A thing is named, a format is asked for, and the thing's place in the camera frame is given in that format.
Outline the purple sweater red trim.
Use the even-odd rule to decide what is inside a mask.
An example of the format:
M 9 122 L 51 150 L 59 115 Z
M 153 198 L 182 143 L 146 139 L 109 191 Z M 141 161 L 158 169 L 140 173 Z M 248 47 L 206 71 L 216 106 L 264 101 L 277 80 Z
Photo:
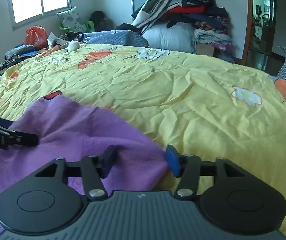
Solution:
M 117 146 L 118 154 L 103 181 L 108 192 L 151 190 L 167 171 L 163 150 L 138 129 L 109 109 L 61 94 L 33 102 L 11 129 L 36 134 L 39 144 L 0 149 L 0 193 L 55 158 L 80 161 L 110 145 Z

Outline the dark patterned clothes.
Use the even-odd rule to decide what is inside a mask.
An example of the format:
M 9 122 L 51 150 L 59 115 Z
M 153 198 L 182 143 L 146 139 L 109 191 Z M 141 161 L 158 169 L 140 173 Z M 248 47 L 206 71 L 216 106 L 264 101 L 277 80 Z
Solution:
M 33 55 L 27 55 L 27 56 L 20 56 L 20 55 L 12 55 L 8 59 L 6 59 L 3 63 L 0 64 L 0 72 L 4 69 L 7 69 L 9 67 L 12 67 L 26 59 L 29 59 L 33 57 Z

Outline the pile of clothes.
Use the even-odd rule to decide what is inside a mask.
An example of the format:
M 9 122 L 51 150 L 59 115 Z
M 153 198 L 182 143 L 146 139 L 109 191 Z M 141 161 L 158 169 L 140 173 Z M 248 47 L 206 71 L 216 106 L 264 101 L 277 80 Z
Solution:
M 230 18 L 216 0 L 146 0 L 132 13 L 130 30 L 151 48 L 209 55 L 234 63 L 235 46 L 229 35 Z

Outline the yellow carrot print bedsheet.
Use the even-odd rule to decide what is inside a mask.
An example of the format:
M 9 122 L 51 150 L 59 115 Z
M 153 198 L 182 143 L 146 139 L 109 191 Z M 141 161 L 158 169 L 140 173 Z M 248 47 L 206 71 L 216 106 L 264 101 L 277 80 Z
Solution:
M 286 81 L 213 57 L 85 44 L 25 60 L 0 76 L 0 117 L 17 120 L 60 90 L 114 112 L 161 147 L 226 157 L 286 198 Z M 286 235 L 286 218 L 281 226 Z

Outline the red plastic bag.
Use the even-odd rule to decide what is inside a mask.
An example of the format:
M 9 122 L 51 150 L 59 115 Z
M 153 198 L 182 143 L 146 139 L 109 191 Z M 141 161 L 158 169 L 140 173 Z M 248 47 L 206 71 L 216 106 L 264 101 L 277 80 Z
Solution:
M 40 26 L 33 26 L 26 30 L 24 45 L 32 45 L 36 50 L 44 49 L 48 46 L 48 35 L 46 30 Z

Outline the white plush toy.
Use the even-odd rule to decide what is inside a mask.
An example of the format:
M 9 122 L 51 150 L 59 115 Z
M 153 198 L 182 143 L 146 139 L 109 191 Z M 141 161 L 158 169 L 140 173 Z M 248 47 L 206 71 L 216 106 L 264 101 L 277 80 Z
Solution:
M 81 45 L 78 41 L 71 41 L 67 47 L 69 53 L 73 51 L 77 51 L 80 48 L 81 48 Z

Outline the floral pillow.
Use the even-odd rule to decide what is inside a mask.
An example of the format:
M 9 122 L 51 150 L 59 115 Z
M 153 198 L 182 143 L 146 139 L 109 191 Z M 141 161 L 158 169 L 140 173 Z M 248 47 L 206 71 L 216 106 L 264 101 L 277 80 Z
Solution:
M 64 27 L 71 28 L 73 32 L 86 32 L 86 26 L 84 25 L 84 20 L 81 18 L 77 7 L 70 10 L 56 13 L 59 21 Z

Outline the green plastic chair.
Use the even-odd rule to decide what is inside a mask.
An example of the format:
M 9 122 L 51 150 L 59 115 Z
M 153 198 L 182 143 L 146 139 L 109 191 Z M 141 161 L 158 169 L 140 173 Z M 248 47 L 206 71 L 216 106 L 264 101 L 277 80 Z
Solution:
M 87 33 L 95 32 L 95 26 L 93 21 L 86 21 L 84 22 L 84 25 L 86 26 Z M 59 22 L 58 28 L 64 32 L 72 31 L 71 28 L 64 27 L 61 22 Z

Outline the blue quilted blanket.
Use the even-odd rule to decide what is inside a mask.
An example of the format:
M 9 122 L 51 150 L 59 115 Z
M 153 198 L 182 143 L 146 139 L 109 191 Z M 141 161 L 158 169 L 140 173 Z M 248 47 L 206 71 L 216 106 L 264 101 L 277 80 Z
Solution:
M 81 44 L 110 44 L 110 45 L 122 45 L 132 47 L 148 47 L 148 41 L 141 37 L 139 34 L 131 30 L 110 30 L 110 31 L 99 31 L 93 33 L 82 33 L 68 31 L 61 35 L 61 37 L 55 36 L 51 33 L 48 36 L 48 46 L 44 49 L 36 50 L 32 45 L 21 44 L 15 48 L 6 52 L 6 58 L 16 55 L 29 55 L 31 52 L 34 54 L 43 53 L 44 56 L 56 51 L 64 50 L 68 52 L 68 44 L 71 41 L 78 41 Z

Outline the dark bag by wall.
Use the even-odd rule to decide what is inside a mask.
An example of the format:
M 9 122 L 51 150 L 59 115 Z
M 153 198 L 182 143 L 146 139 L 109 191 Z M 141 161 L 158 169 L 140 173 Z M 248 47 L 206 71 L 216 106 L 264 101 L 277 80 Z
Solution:
M 95 31 L 114 30 L 114 24 L 110 18 L 107 18 L 101 10 L 94 11 L 90 20 L 94 23 Z

